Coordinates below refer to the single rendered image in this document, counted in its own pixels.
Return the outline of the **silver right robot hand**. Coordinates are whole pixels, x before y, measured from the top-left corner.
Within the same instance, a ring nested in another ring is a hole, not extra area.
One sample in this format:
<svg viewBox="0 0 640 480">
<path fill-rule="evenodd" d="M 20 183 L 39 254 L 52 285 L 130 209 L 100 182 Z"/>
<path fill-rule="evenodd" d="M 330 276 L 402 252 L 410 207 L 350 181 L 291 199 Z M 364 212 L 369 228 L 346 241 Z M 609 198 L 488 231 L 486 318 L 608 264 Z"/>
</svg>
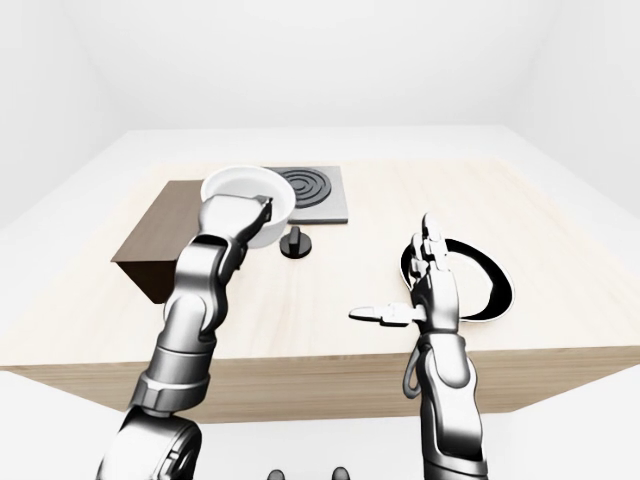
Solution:
<svg viewBox="0 0 640 480">
<path fill-rule="evenodd" d="M 412 305 L 358 307 L 349 312 L 354 320 L 375 322 L 385 327 L 406 327 L 417 323 L 421 332 L 458 333 L 459 297 L 454 275 L 448 266 L 448 248 L 432 213 L 422 220 L 422 232 L 411 240 L 410 272 L 415 282 Z"/>
</svg>

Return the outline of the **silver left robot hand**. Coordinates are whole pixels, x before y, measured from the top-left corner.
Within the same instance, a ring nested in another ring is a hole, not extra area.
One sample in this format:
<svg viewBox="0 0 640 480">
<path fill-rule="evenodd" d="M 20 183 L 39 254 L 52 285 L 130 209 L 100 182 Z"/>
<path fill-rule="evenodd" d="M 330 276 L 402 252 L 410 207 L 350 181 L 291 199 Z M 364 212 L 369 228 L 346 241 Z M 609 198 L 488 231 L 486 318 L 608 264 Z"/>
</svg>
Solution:
<svg viewBox="0 0 640 480">
<path fill-rule="evenodd" d="M 271 216 L 271 197 L 216 194 L 201 205 L 198 233 L 233 241 L 242 247 L 263 248 L 282 231 Z"/>
</svg>

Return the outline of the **white bowl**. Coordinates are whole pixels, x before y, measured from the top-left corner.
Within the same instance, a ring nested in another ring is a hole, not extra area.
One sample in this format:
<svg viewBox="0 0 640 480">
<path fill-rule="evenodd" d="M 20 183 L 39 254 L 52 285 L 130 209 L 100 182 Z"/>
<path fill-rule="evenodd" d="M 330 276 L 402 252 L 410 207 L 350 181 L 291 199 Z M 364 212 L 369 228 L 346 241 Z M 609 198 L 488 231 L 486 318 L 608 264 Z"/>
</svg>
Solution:
<svg viewBox="0 0 640 480">
<path fill-rule="evenodd" d="M 250 248 L 263 248 L 279 239 L 296 205 L 290 184 L 274 170 L 256 166 L 227 167 L 209 175 L 202 183 L 200 197 L 205 204 L 219 195 L 272 199 L 271 219 L 248 242 Z"/>
</svg>

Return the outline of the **brown wooden cabinet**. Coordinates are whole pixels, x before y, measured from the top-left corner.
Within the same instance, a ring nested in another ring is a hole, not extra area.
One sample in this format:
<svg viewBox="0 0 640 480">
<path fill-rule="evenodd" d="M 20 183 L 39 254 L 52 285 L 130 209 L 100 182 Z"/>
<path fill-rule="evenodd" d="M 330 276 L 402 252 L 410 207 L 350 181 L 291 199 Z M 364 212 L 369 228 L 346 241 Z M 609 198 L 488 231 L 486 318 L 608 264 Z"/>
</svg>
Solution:
<svg viewBox="0 0 640 480">
<path fill-rule="evenodd" d="M 167 182 L 111 259 L 154 304 L 169 298 L 177 259 L 198 231 L 201 185 Z"/>
</svg>

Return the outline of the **white plate with black rim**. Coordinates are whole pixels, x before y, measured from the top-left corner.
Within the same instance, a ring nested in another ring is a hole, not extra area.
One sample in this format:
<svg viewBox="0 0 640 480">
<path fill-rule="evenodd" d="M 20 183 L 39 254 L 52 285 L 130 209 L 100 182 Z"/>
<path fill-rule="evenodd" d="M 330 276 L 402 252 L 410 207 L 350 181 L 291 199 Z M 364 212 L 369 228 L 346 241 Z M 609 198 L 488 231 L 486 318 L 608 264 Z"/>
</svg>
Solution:
<svg viewBox="0 0 640 480">
<path fill-rule="evenodd" d="M 448 252 L 464 258 L 482 272 L 489 287 L 488 299 L 479 311 L 472 314 L 460 314 L 465 323 L 486 323 L 503 316 L 513 305 L 515 289 L 508 272 L 484 251 L 453 238 L 446 238 Z"/>
</svg>

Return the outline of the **round black stove knob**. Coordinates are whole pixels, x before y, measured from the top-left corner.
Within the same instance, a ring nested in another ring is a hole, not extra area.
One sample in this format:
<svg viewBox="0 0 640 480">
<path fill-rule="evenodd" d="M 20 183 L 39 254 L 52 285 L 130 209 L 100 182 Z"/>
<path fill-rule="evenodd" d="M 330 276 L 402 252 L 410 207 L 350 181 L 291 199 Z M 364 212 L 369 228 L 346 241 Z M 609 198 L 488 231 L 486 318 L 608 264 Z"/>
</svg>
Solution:
<svg viewBox="0 0 640 480">
<path fill-rule="evenodd" d="M 303 233 L 298 226 L 293 226 L 288 234 L 280 239 L 280 251 L 289 259 L 301 259 L 312 250 L 310 237 Z"/>
</svg>

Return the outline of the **flat grey stove plate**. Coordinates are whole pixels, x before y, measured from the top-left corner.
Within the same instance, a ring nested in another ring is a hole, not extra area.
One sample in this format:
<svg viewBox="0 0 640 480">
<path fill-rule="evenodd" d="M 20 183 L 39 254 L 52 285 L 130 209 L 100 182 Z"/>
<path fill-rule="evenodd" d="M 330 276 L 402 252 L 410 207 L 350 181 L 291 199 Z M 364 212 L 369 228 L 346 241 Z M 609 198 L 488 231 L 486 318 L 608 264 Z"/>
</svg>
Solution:
<svg viewBox="0 0 640 480">
<path fill-rule="evenodd" d="M 339 166 L 270 167 L 296 195 L 290 224 L 347 224 L 348 207 Z"/>
</svg>

